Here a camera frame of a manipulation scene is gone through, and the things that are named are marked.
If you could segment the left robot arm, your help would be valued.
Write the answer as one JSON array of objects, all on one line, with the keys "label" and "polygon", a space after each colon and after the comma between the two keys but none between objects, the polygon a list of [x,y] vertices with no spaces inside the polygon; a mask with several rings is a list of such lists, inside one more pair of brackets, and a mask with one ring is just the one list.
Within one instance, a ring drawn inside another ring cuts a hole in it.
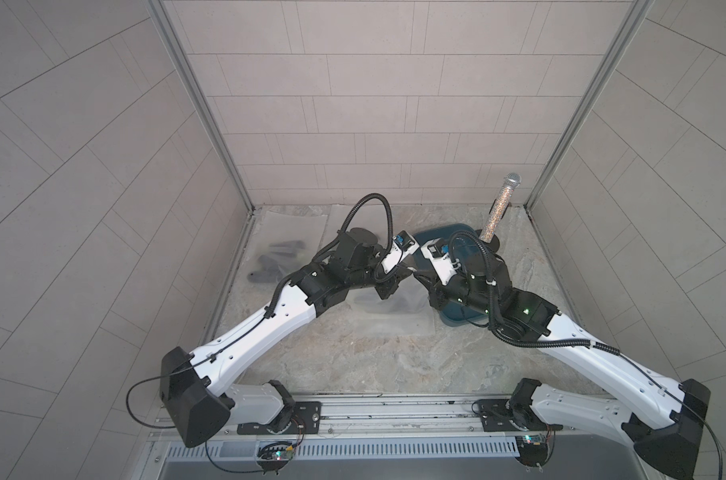
[{"label": "left robot arm", "polygon": [[419,248],[407,232],[387,246],[363,228],[341,232],[328,251],[281,280],[270,302],[227,333],[161,361],[160,399],[183,444],[197,447],[230,421],[280,434],[290,427],[295,401],[278,381],[236,385],[254,361],[284,337],[341,303],[353,289],[372,287],[381,299],[409,275],[403,261]]}]

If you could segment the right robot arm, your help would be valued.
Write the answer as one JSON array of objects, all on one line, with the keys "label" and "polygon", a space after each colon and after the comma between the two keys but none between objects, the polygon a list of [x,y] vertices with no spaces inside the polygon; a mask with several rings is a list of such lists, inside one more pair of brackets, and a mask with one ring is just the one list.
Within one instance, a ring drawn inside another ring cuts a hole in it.
[{"label": "right robot arm", "polygon": [[612,396],[599,400],[525,378],[508,400],[515,427],[574,427],[632,446],[645,463],[670,478],[693,478],[709,431],[711,392],[706,386],[694,379],[679,382],[634,362],[552,303],[513,287],[505,263],[495,254],[456,260],[445,249],[425,247],[417,264],[414,275],[434,308],[455,302],[482,313],[484,328],[498,340],[540,350]]}]

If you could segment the teal plastic bin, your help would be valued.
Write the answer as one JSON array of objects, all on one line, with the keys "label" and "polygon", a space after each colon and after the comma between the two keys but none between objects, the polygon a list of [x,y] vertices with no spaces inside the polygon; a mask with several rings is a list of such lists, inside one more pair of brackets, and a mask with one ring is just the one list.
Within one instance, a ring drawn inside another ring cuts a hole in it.
[{"label": "teal plastic bin", "polygon": [[[420,247],[416,252],[417,271],[433,270],[431,264],[426,260],[422,253],[421,247],[429,240],[442,238],[448,241],[449,254],[455,262],[456,272],[462,267],[469,265],[469,259],[474,255],[480,255],[486,265],[487,277],[495,278],[492,272],[491,260],[496,258],[484,243],[479,239],[478,234],[465,224],[453,224],[446,227],[438,227],[426,230],[416,235]],[[451,302],[442,310],[437,310],[448,326],[473,325],[479,328],[487,321],[487,317],[476,311],[463,307],[458,303]]]}]

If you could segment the clear zip-top bag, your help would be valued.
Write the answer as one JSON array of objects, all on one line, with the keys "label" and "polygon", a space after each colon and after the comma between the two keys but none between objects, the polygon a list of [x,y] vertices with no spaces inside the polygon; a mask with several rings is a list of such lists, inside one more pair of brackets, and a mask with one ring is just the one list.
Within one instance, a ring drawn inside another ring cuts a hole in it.
[{"label": "clear zip-top bag", "polygon": [[319,246],[325,247],[331,243],[341,229],[344,220],[351,212],[352,205],[332,205],[325,225],[324,233],[321,237]]},{"label": "clear zip-top bag", "polygon": [[367,338],[431,336],[437,314],[427,290],[413,277],[403,280],[388,299],[374,288],[351,291],[346,298],[355,332]]},{"label": "clear zip-top bag", "polygon": [[241,271],[249,285],[271,290],[307,264],[320,248],[327,215],[267,211],[249,240]]}]

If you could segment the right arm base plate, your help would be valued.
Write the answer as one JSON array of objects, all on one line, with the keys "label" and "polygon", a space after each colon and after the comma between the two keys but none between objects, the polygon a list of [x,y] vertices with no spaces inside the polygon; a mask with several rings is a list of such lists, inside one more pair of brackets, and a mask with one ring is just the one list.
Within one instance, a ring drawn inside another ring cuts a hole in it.
[{"label": "right arm base plate", "polygon": [[471,410],[481,420],[485,432],[557,432],[564,429],[563,425],[543,422],[529,406],[512,405],[508,399],[476,400]]}]

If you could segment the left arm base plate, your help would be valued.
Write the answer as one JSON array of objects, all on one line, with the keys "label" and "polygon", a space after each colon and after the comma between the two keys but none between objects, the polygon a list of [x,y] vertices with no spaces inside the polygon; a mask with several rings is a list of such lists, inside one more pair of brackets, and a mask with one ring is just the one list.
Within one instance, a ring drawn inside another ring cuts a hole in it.
[{"label": "left arm base plate", "polygon": [[320,429],[321,413],[321,402],[299,401],[284,425],[239,424],[236,432],[238,435],[314,435]]}]

